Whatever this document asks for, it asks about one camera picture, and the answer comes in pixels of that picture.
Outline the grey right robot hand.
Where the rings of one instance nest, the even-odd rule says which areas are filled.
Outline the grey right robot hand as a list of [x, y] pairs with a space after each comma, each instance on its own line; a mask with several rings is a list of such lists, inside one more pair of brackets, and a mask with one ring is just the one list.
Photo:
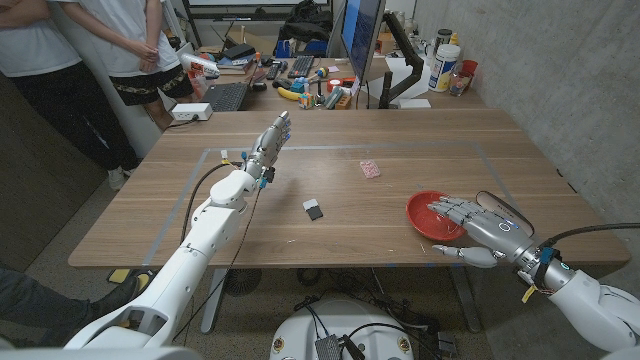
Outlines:
[[529, 285], [534, 283], [533, 270], [539, 261], [534, 241], [522, 225], [461, 198], [441, 197], [428, 208], [463, 226], [472, 239], [482, 244], [482, 247], [465, 248], [433, 245], [433, 249], [478, 268], [495, 267], [499, 259], [505, 258], [521, 267], [522, 279]]

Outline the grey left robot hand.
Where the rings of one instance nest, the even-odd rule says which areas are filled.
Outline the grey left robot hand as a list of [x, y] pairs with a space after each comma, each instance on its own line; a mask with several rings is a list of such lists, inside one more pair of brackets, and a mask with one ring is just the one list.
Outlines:
[[290, 138], [290, 126], [289, 112], [283, 111], [254, 142], [244, 171], [259, 180], [263, 172], [275, 164], [278, 153]]

